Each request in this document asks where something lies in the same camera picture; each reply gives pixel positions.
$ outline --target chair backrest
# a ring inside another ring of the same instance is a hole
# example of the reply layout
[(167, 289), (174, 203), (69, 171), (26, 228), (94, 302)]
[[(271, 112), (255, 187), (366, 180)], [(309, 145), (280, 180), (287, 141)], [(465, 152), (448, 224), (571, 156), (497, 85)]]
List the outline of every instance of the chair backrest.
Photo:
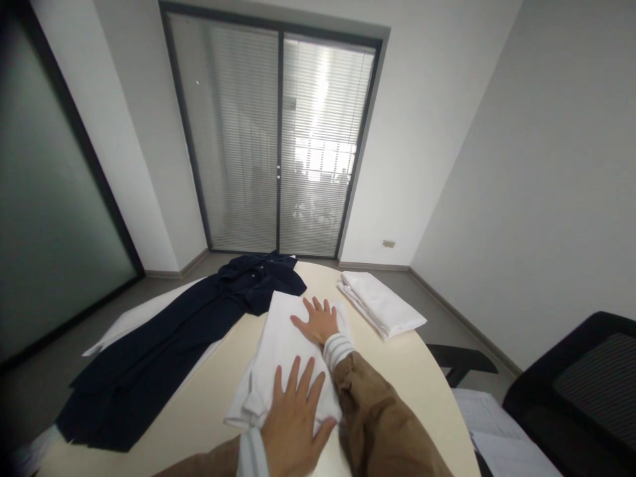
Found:
[(636, 476), (636, 321), (593, 314), (518, 377), (503, 408), (564, 476)]

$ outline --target striped cuff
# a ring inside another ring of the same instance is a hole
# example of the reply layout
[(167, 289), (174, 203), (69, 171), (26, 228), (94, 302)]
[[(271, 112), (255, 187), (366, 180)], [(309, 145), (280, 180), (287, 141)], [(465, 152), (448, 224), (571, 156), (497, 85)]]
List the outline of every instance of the striped cuff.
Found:
[(323, 350), (323, 358), (329, 367), (329, 370), (333, 372), (336, 365), (346, 358), (349, 353), (355, 351), (353, 344), (342, 333), (331, 335), (325, 343), (325, 349)]
[(238, 477), (270, 477), (265, 446), (257, 427), (250, 427), (240, 436), (238, 449)]

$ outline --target white table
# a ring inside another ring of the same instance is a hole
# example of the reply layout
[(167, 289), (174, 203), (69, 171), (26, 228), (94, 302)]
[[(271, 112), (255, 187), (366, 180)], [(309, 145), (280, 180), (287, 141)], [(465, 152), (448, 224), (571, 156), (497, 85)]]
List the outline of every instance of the white table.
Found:
[[(298, 262), (305, 296), (342, 301), (356, 350), (397, 390), (435, 441), (455, 477), (479, 477), (466, 425), (435, 359), (415, 331), (384, 343), (336, 288), (340, 273)], [(211, 358), (127, 454), (69, 445), (60, 437), (49, 448), (39, 477), (148, 476), (197, 452), (208, 452), (240, 433), (223, 424), (240, 377), (256, 350), (266, 315), (245, 315)], [(331, 435), (316, 476), (350, 475), (337, 432)]]

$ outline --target right hand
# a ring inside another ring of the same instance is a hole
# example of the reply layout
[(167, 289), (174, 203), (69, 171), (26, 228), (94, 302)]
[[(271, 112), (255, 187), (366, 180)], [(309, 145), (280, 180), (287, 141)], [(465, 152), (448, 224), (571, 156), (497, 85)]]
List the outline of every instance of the right hand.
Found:
[(330, 336), (338, 333), (336, 307), (329, 308), (329, 301), (325, 300), (325, 307), (313, 297), (313, 305), (307, 298), (303, 298), (305, 308), (309, 312), (309, 321), (305, 323), (296, 315), (291, 316), (291, 322), (298, 328), (305, 338), (312, 343), (324, 346)]
[(304, 477), (310, 474), (336, 427), (336, 419), (330, 417), (313, 435), (316, 408), (325, 383), (325, 373), (322, 372), (309, 387), (314, 363), (315, 360), (310, 358), (298, 383), (300, 357), (297, 356), (286, 391), (282, 386), (282, 370), (280, 366), (276, 368), (272, 408), (260, 431), (272, 477)]

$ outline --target brown jacket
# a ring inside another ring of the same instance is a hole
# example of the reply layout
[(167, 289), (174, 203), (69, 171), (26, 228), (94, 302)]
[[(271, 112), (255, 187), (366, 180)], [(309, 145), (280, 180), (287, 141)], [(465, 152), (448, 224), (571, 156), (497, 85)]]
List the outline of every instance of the brown jacket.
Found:
[[(333, 381), (345, 425), (341, 444), (353, 475), (452, 477), (424, 426), (359, 353), (350, 353), (336, 365)], [(235, 476), (238, 463), (235, 437), (157, 476)]]

